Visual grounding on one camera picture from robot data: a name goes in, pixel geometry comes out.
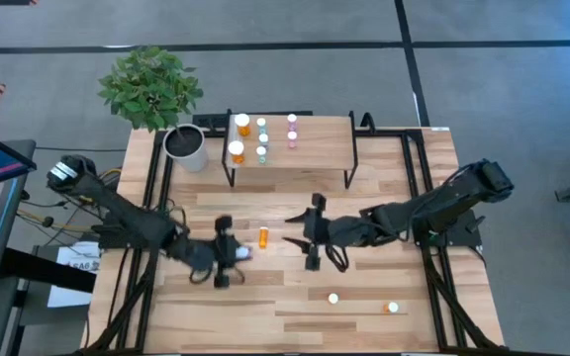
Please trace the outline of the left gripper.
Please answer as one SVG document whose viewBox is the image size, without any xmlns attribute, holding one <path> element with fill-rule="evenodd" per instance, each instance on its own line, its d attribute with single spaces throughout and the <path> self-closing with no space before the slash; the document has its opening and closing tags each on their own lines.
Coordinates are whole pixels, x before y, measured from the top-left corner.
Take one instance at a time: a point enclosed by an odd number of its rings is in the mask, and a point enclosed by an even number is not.
<svg viewBox="0 0 570 356">
<path fill-rule="evenodd" d="M 206 282 L 213 271 L 214 287 L 226 289 L 230 286 L 228 269 L 239 269 L 247 259 L 236 259 L 236 250 L 243 244 L 230 232 L 233 218 L 223 215 L 215 220 L 215 237 L 210 241 L 191 240 L 187 247 L 186 264 L 191 268 L 189 282 L 199 285 Z"/>
</svg>

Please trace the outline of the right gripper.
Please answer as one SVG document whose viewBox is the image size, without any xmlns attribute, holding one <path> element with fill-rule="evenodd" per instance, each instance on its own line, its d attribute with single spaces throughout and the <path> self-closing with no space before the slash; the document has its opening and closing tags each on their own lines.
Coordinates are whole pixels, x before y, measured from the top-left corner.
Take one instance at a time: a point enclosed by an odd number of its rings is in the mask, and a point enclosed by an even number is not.
<svg viewBox="0 0 570 356">
<path fill-rule="evenodd" d="M 320 193 L 312 195 L 312 206 L 302 214 L 285 220 L 285 223 L 304 223 L 303 235 L 306 241 L 291 237 L 283 237 L 283 240 L 298 246 L 306 255 L 305 269 L 318 271 L 321 265 L 319 247 L 325 247 L 328 259 L 337 265 L 335 249 L 330 243 L 329 223 L 330 220 L 323 217 L 327 199 Z"/>
</svg>

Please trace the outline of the white plant pot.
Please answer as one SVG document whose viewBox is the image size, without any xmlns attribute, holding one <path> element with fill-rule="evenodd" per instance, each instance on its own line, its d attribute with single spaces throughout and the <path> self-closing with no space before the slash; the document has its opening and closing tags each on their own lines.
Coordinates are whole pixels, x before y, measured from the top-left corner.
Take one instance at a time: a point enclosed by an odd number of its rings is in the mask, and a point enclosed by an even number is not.
<svg viewBox="0 0 570 356">
<path fill-rule="evenodd" d="M 166 155 L 189 172 L 203 170 L 209 161 L 205 134 L 193 124 L 169 130 L 162 141 Z"/>
</svg>

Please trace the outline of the white printed paper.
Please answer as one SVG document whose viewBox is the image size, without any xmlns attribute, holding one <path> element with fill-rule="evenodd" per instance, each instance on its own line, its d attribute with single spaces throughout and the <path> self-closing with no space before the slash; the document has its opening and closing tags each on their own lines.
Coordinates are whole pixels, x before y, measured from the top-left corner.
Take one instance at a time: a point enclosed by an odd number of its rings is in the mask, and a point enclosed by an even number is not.
<svg viewBox="0 0 570 356">
<path fill-rule="evenodd" d="M 79 241 L 72 246 L 58 249 L 56 262 L 61 265 L 97 274 L 100 269 L 100 248 L 95 241 Z M 86 306 L 91 302 L 92 294 L 79 292 L 57 286 L 51 286 L 47 299 L 47 307 L 66 308 Z"/>
</svg>

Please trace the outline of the green leafy plant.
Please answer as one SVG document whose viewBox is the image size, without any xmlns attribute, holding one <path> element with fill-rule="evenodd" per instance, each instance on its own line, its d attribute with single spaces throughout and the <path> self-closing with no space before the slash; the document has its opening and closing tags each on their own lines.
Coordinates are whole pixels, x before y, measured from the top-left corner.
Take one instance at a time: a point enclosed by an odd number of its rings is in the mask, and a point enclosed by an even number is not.
<svg viewBox="0 0 570 356">
<path fill-rule="evenodd" d="M 135 130 L 175 128 L 204 96 L 195 71 L 165 49 L 139 47 L 119 57 L 110 73 L 98 80 L 98 96 L 113 116 L 127 120 Z"/>
</svg>

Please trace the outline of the black desk base beam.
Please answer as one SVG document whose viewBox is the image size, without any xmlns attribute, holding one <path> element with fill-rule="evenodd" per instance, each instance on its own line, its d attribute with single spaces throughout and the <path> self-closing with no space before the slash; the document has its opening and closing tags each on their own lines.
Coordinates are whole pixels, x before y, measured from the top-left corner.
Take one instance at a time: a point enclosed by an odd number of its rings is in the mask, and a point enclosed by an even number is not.
<svg viewBox="0 0 570 356">
<path fill-rule="evenodd" d="M 0 278 L 16 277 L 78 292 L 92 293 L 96 275 L 42 257 L 6 248 L 0 262 Z"/>
</svg>

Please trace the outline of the wooden shelf black frame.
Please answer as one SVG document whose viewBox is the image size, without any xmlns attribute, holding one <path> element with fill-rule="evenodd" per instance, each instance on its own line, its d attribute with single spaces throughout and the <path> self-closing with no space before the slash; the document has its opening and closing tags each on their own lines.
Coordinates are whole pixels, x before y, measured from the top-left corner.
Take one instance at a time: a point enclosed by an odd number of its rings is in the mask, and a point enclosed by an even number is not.
<svg viewBox="0 0 570 356">
<path fill-rule="evenodd" d="M 224 133 L 224 147 L 221 158 L 229 184 L 235 184 L 236 173 L 242 168 L 286 169 L 286 170 L 335 170 L 343 173 L 344 187 L 349 188 L 358 167 L 355 124 L 352 114 L 346 116 L 297 116 L 297 147 L 288 146 L 289 126 L 287 116 L 270 114 L 248 114 L 250 135 L 240 136 L 234 123 L 236 114 L 229 115 Z M 256 120 L 266 120 L 266 134 L 269 137 L 266 148 L 266 163 L 260 164 L 256 148 L 260 146 L 260 135 Z M 232 164 L 228 145 L 240 140 L 244 145 L 244 163 Z"/>
</svg>

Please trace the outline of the black aluminium frame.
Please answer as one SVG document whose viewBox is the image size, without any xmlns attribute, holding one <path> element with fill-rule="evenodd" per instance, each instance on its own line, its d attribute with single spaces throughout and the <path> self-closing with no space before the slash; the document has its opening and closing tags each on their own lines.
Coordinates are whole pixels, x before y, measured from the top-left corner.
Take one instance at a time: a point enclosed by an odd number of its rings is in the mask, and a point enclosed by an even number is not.
<svg viewBox="0 0 570 356">
<path fill-rule="evenodd" d="M 307 353 L 433 351 L 437 347 L 426 275 L 419 248 L 394 242 L 378 248 L 353 248 L 349 269 L 338 272 L 329 261 L 305 269 L 296 245 L 301 214 L 314 193 L 327 197 L 327 215 L 356 215 L 361 209 L 403 202 L 422 191 L 421 176 L 409 168 L 429 165 L 441 183 L 457 165 L 449 131 L 426 129 L 423 141 L 399 137 L 362 137 L 358 168 L 349 188 L 338 171 L 240 169 L 231 186 L 221 164 L 224 143 L 206 142 L 207 168 L 189 173 L 174 167 L 169 198 L 195 238 L 209 239 L 214 221 L 229 215 L 237 239 L 255 245 L 259 229 L 269 228 L 265 249 L 255 248 L 240 271 L 243 283 L 218 290 L 193 285 L 189 269 L 160 260 L 144 338 L 147 353 Z M 328 296 L 336 293 L 332 305 Z M 388 302 L 397 313 L 384 312 Z"/>
</svg>

